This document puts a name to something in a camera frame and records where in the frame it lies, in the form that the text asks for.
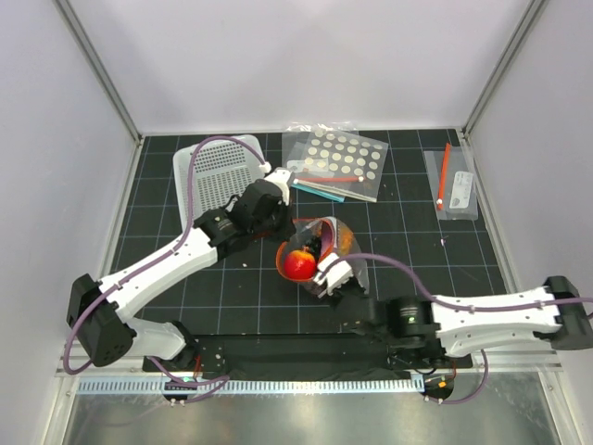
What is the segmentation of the white perforated plastic basket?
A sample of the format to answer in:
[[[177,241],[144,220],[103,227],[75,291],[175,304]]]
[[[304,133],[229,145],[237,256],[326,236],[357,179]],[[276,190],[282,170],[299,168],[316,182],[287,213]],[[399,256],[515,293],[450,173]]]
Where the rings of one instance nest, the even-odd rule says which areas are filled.
[[[205,145],[195,163],[191,164],[195,145],[178,150],[172,158],[175,190],[181,225],[187,223],[191,208],[193,217],[199,217],[207,210],[216,209],[229,201],[232,195],[241,195],[257,179],[265,176],[259,161],[263,152],[259,140],[251,134],[238,135],[238,140],[252,147],[229,141],[213,141]],[[193,193],[187,192],[188,174],[193,174]]]

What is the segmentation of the dark black grape bunch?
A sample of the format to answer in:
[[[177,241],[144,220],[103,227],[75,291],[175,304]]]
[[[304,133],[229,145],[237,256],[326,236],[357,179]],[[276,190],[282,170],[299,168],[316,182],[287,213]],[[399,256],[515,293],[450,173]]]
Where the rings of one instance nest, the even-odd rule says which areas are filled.
[[[312,237],[303,244],[302,250],[313,257],[320,257],[322,254],[322,240],[319,237]]]

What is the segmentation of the red yellow apple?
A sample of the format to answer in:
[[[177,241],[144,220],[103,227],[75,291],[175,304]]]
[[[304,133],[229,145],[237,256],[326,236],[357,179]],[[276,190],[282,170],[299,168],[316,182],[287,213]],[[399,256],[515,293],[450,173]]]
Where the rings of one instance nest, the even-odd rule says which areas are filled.
[[[284,259],[284,274],[293,281],[307,281],[317,270],[315,257],[306,250],[292,250]]]

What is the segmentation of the orange zipper clear bag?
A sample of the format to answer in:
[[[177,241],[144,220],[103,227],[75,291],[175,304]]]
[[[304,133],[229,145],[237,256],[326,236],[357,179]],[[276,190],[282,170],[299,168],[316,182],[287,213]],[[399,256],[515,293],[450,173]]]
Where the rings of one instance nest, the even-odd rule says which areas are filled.
[[[335,217],[298,218],[296,232],[278,247],[275,265],[280,276],[302,286],[312,296],[335,297],[354,283],[369,292],[367,261],[354,233]]]

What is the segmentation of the purple eggplant toy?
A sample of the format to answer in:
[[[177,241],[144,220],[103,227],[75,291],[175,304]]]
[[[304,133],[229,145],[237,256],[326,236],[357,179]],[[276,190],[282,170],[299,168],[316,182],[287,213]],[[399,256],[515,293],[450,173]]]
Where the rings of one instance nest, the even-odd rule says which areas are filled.
[[[330,218],[321,218],[319,238],[322,240],[322,260],[334,249],[334,223]]]

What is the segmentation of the orange toy pineapple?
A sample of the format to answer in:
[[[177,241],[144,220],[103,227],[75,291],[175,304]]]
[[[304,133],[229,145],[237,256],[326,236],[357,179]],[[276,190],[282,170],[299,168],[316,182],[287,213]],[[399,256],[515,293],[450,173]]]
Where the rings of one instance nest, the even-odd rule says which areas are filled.
[[[336,252],[340,256],[350,253],[355,236],[350,228],[341,221],[336,223]]]

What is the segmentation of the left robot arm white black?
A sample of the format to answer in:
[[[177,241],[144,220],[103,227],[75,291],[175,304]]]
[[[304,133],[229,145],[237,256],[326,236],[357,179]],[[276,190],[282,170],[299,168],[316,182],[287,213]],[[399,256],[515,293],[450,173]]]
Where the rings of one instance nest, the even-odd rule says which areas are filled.
[[[73,375],[69,353],[80,342],[95,367],[111,365],[130,351],[165,360],[176,371],[196,361],[196,344],[179,323],[136,318],[148,302],[182,281],[247,249],[255,240],[282,242],[295,232],[292,174],[278,169],[250,184],[231,208],[208,210],[189,222],[180,237],[117,273],[95,281],[74,280],[66,321],[70,335],[63,367]]]

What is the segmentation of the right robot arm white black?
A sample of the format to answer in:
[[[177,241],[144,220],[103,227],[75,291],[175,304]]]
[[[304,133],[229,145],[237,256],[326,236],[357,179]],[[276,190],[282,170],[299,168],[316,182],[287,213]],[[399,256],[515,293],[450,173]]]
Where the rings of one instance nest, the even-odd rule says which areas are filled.
[[[314,282],[345,329],[385,344],[411,367],[437,367],[475,351],[547,342],[554,350],[586,350],[592,326],[574,285],[564,276],[524,292],[458,299],[368,298],[356,277],[318,273]]]

